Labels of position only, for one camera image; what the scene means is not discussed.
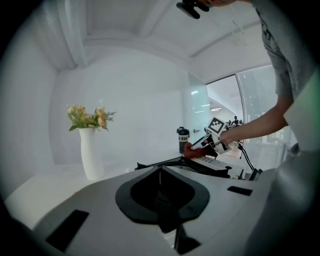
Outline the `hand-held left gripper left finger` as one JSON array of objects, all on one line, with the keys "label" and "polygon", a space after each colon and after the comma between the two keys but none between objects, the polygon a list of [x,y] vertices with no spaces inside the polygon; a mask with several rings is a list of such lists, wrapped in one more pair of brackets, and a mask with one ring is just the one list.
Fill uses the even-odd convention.
[{"label": "hand-held left gripper left finger", "polygon": [[74,210],[89,215],[66,249],[70,256],[175,256],[157,225],[128,219],[116,204],[115,195],[125,182],[148,168],[92,183],[49,211],[34,232],[46,239]]}]

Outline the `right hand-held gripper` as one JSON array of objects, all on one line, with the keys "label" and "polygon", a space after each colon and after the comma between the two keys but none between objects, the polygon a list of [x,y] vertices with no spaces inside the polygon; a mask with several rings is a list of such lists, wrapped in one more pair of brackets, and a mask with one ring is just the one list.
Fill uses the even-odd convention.
[{"label": "right hand-held gripper", "polygon": [[213,117],[208,126],[204,128],[207,135],[196,141],[190,149],[195,151],[211,145],[218,154],[224,154],[230,151],[230,146],[221,140],[221,133],[225,127],[226,123],[224,121]]}]

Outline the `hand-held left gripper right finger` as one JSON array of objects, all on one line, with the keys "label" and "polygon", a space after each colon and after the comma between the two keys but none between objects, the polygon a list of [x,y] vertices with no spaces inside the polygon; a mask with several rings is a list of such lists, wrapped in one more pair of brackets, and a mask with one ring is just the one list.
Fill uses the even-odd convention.
[{"label": "hand-held left gripper right finger", "polygon": [[171,168],[207,188],[210,200],[201,215],[183,224],[188,237],[200,246],[188,256],[243,256],[275,177],[264,171],[258,180],[227,179]]}]

